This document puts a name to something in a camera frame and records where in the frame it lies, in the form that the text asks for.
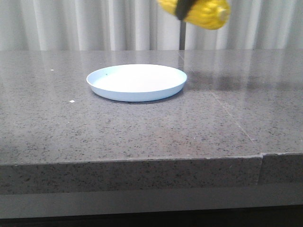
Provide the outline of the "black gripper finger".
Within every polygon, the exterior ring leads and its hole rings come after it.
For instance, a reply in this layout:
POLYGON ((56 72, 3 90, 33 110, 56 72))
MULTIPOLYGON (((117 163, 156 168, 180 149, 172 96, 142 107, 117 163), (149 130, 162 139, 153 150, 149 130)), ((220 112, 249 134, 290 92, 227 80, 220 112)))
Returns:
POLYGON ((184 20, 195 2, 196 0, 177 0, 175 8, 175 15, 177 19, 181 21, 184 20))

